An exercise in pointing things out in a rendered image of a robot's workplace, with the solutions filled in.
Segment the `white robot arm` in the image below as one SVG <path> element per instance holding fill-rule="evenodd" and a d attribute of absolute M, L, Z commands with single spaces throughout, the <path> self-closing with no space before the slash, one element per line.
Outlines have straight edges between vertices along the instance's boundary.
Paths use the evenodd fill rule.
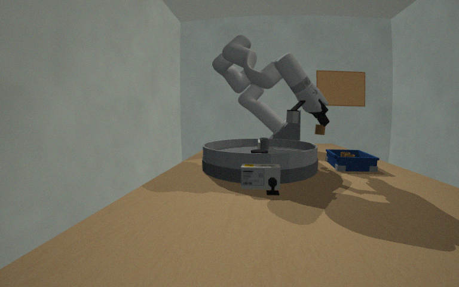
<path fill-rule="evenodd" d="M 274 136 L 286 123 L 298 123 L 298 109 L 306 101 L 300 100 L 291 110 L 287 110 L 286 120 L 283 121 L 265 103 L 257 101 L 264 93 L 264 88 L 272 88 L 283 77 L 293 93 L 299 93 L 311 84 L 310 79 L 292 53 L 286 53 L 279 57 L 281 59 L 276 58 L 260 72 L 254 70 L 257 55 L 250 47 L 251 41 L 247 36 L 237 35 L 213 60 L 212 66 L 236 93 L 241 93 L 239 104 L 263 122 Z M 233 64 L 244 66 L 244 69 L 238 72 Z"/>

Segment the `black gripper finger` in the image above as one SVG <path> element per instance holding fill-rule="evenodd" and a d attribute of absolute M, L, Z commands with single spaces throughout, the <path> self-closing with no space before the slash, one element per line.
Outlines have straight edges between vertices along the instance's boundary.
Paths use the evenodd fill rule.
<path fill-rule="evenodd" d="M 322 111 L 321 112 L 317 112 L 317 115 L 319 116 L 319 120 L 321 121 L 321 123 L 325 127 L 329 123 L 329 120 L 328 120 L 328 118 L 326 116 L 326 112 L 328 112 L 328 109 L 320 99 L 319 99 L 319 102 L 321 104 Z"/>
<path fill-rule="evenodd" d="M 319 116 L 317 115 L 316 112 L 309 112 L 310 114 L 313 114 L 314 117 L 318 120 L 318 122 L 320 123 L 320 125 L 322 125 L 321 121 L 319 120 Z"/>

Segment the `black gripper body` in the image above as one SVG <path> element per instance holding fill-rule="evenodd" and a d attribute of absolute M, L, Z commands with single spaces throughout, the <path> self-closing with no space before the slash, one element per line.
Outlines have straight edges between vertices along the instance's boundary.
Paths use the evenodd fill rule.
<path fill-rule="evenodd" d="M 323 102 L 326 106 L 328 105 L 327 100 L 325 99 L 324 95 L 321 91 L 311 82 L 311 84 L 305 88 L 304 90 L 300 91 L 299 93 L 294 93 L 297 100 L 305 100 L 306 102 L 302 105 L 302 108 L 305 112 L 321 112 L 321 104 L 319 99 Z"/>

